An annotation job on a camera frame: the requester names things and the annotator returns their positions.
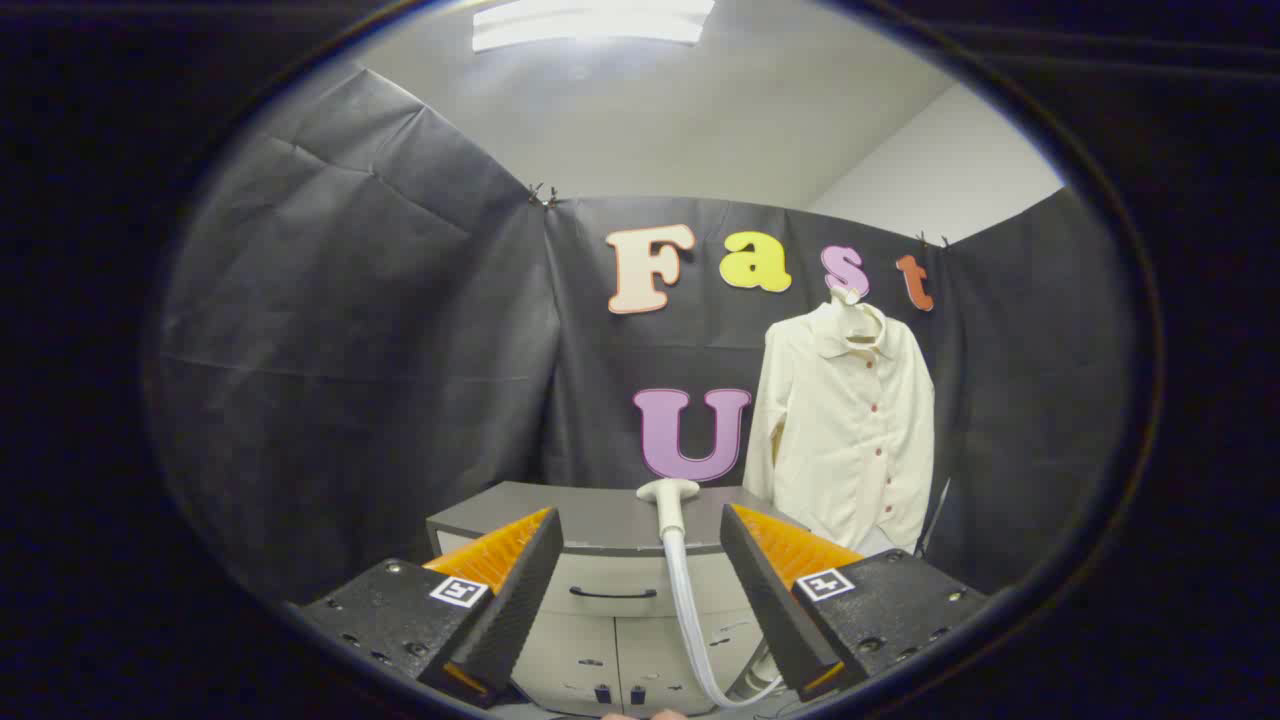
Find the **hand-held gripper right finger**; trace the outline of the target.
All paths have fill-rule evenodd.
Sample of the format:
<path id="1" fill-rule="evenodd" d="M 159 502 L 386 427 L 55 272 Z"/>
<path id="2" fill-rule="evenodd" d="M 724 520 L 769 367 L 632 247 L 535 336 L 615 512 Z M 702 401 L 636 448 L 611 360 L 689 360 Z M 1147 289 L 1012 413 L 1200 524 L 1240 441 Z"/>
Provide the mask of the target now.
<path id="1" fill-rule="evenodd" d="M 915 659 L 989 602 L 909 552 L 861 556 L 741 503 L 723 506 L 719 543 L 783 683 L 801 701 Z"/>

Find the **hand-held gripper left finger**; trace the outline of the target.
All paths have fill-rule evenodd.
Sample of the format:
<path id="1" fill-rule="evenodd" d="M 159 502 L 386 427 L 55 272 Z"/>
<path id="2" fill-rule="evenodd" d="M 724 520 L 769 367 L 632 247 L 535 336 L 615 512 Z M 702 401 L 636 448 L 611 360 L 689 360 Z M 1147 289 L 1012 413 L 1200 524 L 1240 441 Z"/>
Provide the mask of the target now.
<path id="1" fill-rule="evenodd" d="M 463 703 L 506 692 L 563 548 L 554 507 L 430 562 L 384 559 L 291 610 L 365 662 Z"/>

